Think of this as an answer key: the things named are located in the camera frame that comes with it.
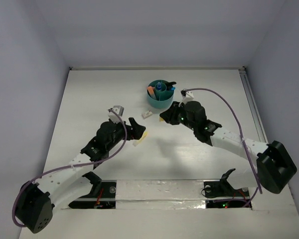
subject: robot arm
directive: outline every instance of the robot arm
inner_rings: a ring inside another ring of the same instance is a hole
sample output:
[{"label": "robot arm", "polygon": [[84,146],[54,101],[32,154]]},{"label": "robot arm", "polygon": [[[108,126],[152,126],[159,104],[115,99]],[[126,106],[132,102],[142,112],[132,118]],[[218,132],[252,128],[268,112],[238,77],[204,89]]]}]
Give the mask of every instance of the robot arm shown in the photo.
[{"label": "robot arm", "polygon": [[[114,106],[112,111],[122,116],[124,108]],[[110,112],[109,118],[101,124],[96,136],[70,161],[71,167],[45,175],[24,188],[16,203],[15,215],[33,233],[44,229],[53,214],[65,204],[100,190],[102,180],[92,172],[96,168],[92,162],[107,158],[109,151],[126,136],[115,114]],[[129,118],[129,121],[131,126],[124,122],[127,140],[140,139],[146,128],[137,124],[134,118]]]},{"label": "robot arm", "polygon": [[[210,146],[219,147],[247,159],[242,140],[219,123],[207,119],[205,108],[197,101],[173,102],[159,116],[171,125],[183,124],[193,130],[195,137]],[[258,168],[261,185],[272,193],[280,193],[297,171],[282,143],[270,144],[245,139],[252,163]]]}]

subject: teal bowl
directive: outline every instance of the teal bowl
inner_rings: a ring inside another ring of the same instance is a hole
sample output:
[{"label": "teal bowl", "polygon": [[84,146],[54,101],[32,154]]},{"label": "teal bowl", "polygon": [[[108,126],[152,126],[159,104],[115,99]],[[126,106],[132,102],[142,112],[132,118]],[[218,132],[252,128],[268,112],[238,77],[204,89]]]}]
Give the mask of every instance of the teal bowl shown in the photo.
[{"label": "teal bowl", "polygon": [[[157,83],[161,82],[161,90],[157,90]],[[154,89],[154,94],[156,96],[157,100],[154,100],[150,94],[148,93],[148,102],[149,104],[156,108],[156,109],[166,109],[169,108],[171,106],[171,103],[173,102],[173,97],[174,97],[174,91],[167,91],[166,90],[166,83],[168,83],[168,81],[164,81],[164,80],[156,80],[153,81],[149,84],[149,86],[155,87]]]}]

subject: white table surface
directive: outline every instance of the white table surface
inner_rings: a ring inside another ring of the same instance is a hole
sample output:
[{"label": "white table surface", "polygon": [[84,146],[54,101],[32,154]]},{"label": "white table surface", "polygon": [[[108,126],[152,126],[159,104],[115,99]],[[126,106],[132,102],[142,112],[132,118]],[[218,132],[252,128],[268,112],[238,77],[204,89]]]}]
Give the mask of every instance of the white table surface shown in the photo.
[{"label": "white table surface", "polygon": [[[253,192],[256,183],[246,160],[200,143],[182,125],[159,122],[158,111],[142,119],[141,113],[151,109],[146,102],[146,86],[157,79],[176,81],[178,89],[217,91],[234,108],[245,137],[259,140],[238,70],[70,71],[45,171],[68,164],[108,120],[107,109],[122,105],[124,120],[134,117],[147,127],[149,135],[137,147],[128,142],[115,158],[99,166],[95,173],[103,180],[217,179],[236,168],[228,181],[234,188],[252,187]],[[209,119],[238,132],[231,112],[217,96],[199,91],[194,95]],[[174,100],[181,100],[180,92]],[[33,235],[22,229],[20,235],[21,239],[223,237],[299,239],[299,216],[289,188],[279,195],[264,190],[253,200],[253,210],[61,210],[42,232]]]}]

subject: white wall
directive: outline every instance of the white wall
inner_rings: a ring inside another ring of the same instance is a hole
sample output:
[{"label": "white wall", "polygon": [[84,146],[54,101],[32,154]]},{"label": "white wall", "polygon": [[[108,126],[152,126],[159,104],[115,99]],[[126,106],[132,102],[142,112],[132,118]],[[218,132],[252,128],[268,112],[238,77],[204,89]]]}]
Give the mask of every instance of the white wall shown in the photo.
[{"label": "white wall", "polygon": [[284,0],[36,0],[70,66],[243,66]]},{"label": "white wall", "polygon": [[268,139],[298,167],[290,187],[299,211],[299,0],[283,5],[247,70]]},{"label": "white wall", "polygon": [[43,170],[67,74],[35,2],[0,0],[0,239],[19,235],[11,207]]}]

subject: purple cable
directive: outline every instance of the purple cable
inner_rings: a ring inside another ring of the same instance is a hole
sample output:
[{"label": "purple cable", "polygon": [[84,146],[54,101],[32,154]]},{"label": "purple cable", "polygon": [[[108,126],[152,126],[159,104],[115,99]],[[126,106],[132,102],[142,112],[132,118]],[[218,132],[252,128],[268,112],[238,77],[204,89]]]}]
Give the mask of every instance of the purple cable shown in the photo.
[{"label": "purple cable", "polygon": [[249,201],[248,202],[246,202],[246,204],[245,205],[243,205],[243,208],[245,208],[248,204],[250,204],[251,203],[251,201],[254,199],[254,197],[255,197],[255,195],[257,194],[257,192],[258,192],[258,189],[259,188],[256,188],[256,190],[255,190],[255,192],[254,192],[254,194],[251,196],[251,198],[249,199]]},{"label": "purple cable", "polygon": [[[123,120],[121,119],[121,117],[115,113],[112,109],[109,109],[109,112],[112,112],[121,122],[121,124],[123,125],[123,128],[124,128],[124,131],[125,131],[125,138],[124,138],[124,141],[121,145],[121,147],[115,152],[113,153],[111,156],[105,158],[105,159],[102,159],[100,161],[96,161],[96,162],[91,162],[91,163],[79,163],[79,164],[73,164],[73,167],[77,168],[77,167],[82,167],[82,166],[88,166],[88,165],[96,165],[96,164],[100,164],[100,163],[103,163],[111,158],[113,158],[115,155],[117,155],[123,148],[123,146],[125,145],[127,139],[128,139],[128,131],[126,129],[126,126],[123,122]],[[15,218],[15,210],[16,210],[16,205],[19,201],[19,198],[21,196],[21,194],[25,191],[25,189],[32,183],[34,182],[35,180],[39,179],[39,178],[42,178],[43,176],[49,174],[49,173],[53,173],[53,172],[56,172],[56,171],[59,171],[59,170],[63,170],[63,169],[67,169],[67,168],[71,168],[72,165],[66,165],[66,166],[62,166],[62,167],[58,167],[58,168],[54,168],[54,169],[51,169],[49,171],[46,171],[38,176],[36,176],[35,178],[32,178],[30,181],[28,181],[21,189],[20,189],[20,192],[18,193],[17,197],[15,198],[15,201],[14,201],[14,204],[13,204],[13,207],[12,207],[12,220],[13,220],[13,223],[18,226],[18,227],[21,227],[21,228],[24,228],[25,225],[23,224],[20,224],[18,223],[18,221],[16,220]]]},{"label": "purple cable", "polygon": [[237,116],[236,116],[236,114],[235,114],[233,108],[229,105],[229,103],[227,102],[227,100],[225,100],[225,98],[223,98],[220,94],[218,94],[217,92],[215,92],[215,91],[213,91],[213,90],[210,90],[210,89],[207,89],[207,88],[193,88],[193,89],[186,89],[185,92],[187,92],[187,91],[198,91],[198,90],[200,90],[200,91],[209,91],[209,92],[211,92],[211,93],[214,93],[214,94],[217,95],[219,98],[221,98],[221,99],[223,100],[223,102],[225,102],[225,104],[226,104],[226,105],[228,106],[228,108],[230,109],[231,113],[233,114],[233,116],[234,116],[234,118],[235,118],[235,120],[236,120],[236,122],[237,122],[237,125],[238,125],[238,128],[239,128],[239,133],[240,133],[240,138],[241,138],[241,140],[242,140],[242,142],[243,142],[243,147],[244,147],[244,149],[245,149],[245,152],[246,152],[246,155],[247,155],[248,162],[249,162],[249,164],[250,164],[251,170],[253,171],[253,174],[254,174],[254,176],[255,176],[255,179],[256,179],[256,182],[257,182],[257,185],[258,185],[258,188],[259,188],[259,192],[260,192],[260,194],[262,194],[262,193],[263,193],[263,190],[262,190],[262,188],[261,188],[261,185],[260,185],[260,181],[259,181],[257,172],[256,172],[255,167],[254,167],[254,165],[253,165],[253,162],[252,162],[252,160],[251,160],[251,157],[250,157],[250,154],[249,154],[247,145],[246,145],[246,143],[245,143],[245,141],[244,141],[243,130],[242,130],[242,128],[241,128],[240,122],[239,122],[239,120],[238,120],[238,118],[237,118]]}]

